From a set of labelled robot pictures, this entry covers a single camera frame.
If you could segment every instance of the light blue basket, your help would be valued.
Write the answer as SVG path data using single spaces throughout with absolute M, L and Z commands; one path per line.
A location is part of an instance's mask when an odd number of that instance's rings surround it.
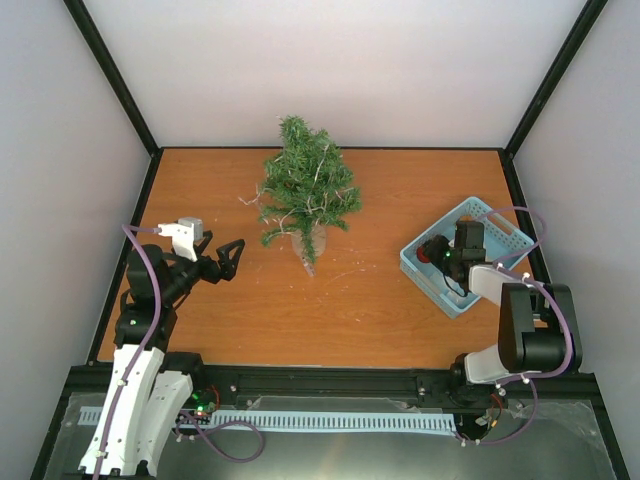
M 430 263 L 422 263 L 416 257 L 416 250 L 429 238 L 444 235 L 452 240 L 455 234 L 456 221 L 464 215 L 476 218 L 483 213 L 493 210 L 489 205 L 477 197 L 469 197 L 444 217 L 425 230 L 418 238 L 407 245 L 400 252 L 400 269 L 420 287 L 427 296 L 438 305 L 449 318 L 456 318 L 469 310 L 480 297 L 469 293 L 462 298 L 451 291 L 444 283 L 442 272 Z M 487 250 L 487 261 L 509 253 L 517 252 L 533 245 L 533 240 L 507 221 L 502 215 L 492 215 L 481 220 L 484 223 L 484 242 Z M 525 256 L 509 258 L 504 266 L 511 268 L 522 261 Z M 463 293 L 460 286 L 451 279 L 449 285 Z

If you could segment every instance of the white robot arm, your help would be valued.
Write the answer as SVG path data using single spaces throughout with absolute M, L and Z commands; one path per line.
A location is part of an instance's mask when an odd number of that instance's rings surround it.
M 571 361 L 564 371 L 577 371 L 582 348 L 567 286 L 531 282 L 528 274 L 518 277 L 487 263 L 481 222 L 458 221 L 453 246 L 446 237 L 436 235 L 419 248 L 418 258 L 429 261 L 465 292 L 500 307 L 498 343 L 481 352 L 463 354 L 452 366 L 460 367 L 465 383 L 499 383 L 514 374 L 526 378 L 532 372 L 555 371 L 565 362 L 568 351 L 565 330 L 570 337 Z M 546 324 L 546 328 L 536 322 Z
M 219 259 L 215 261 L 202 255 L 212 234 L 202 232 L 199 219 L 188 217 L 161 224 L 157 233 L 173 237 L 175 253 L 163 253 L 156 245 L 141 247 L 134 243 L 136 250 L 127 259 L 130 290 L 120 302 L 113 372 L 103 415 L 82 457 L 79 472 L 67 475 L 67 479 L 154 478 L 180 410 L 194 387 L 205 388 L 199 354 L 167 353 L 177 320 L 174 304 L 187 296 L 199 280 L 215 284 L 233 279 L 244 240 L 218 248 Z M 199 239 L 203 241 L 194 246 Z M 148 270 L 142 255 L 153 272 Z M 155 326 L 152 276 L 161 297 Z M 132 303 L 127 303 L 129 295 Z

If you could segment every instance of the small pine tree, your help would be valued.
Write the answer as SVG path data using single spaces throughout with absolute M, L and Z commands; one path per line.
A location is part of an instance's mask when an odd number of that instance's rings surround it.
M 285 118 L 280 129 L 284 146 L 265 161 L 267 178 L 257 192 L 258 197 L 269 194 L 273 200 L 271 205 L 259 205 L 260 220 L 278 226 L 264 233 L 262 244 L 269 246 L 279 235 L 300 231 L 303 255 L 315 263 L 314 226 L 346 231 L 349 226 L 342 217 L 362 208 L 360 189 L 351 186 L 353 172 L 326 130 L 314 132 L 297 116 Z

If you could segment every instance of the white backdrop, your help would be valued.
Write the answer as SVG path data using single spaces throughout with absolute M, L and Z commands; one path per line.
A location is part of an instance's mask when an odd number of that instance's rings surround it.
M 631 478 L 640 478 L 640 18 L 609 2 L 515 159 L 549 224 L 553 280 L 571 287 L 584 347 Z
M 64 3 L 2 6 L 0 476 L 23 480 L 86 361 L 149 155 Z
M 160 145 L 509 140 L 584 0 L 89 0 Z

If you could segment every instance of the wooden table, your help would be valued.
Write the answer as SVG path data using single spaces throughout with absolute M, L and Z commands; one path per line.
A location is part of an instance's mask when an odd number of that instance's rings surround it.
M 347 218 L 348 233 L 328 230 L 315 277 L 289 237 L 260 245 L 266 225 L 238 199 L 255 195 L 273 152 L 165 150 L 141 225 L 202 218 L 214 232 L 212 256 L 222 244 L 247 242 L 233 281 L 194 287 L 170 350 L 218 364 L 446 368 L 459 353 L 496 342 L 497 307 L 481 300 L 451 320 L 399 268 L 400 250 L 467 197 L 511 204 L 495 151 L 345 150 L 364 207 Z M 165 238 L 139 238 L 170 247 Z M 116 308 L 100 360 L 113 358 L 117 315 Z

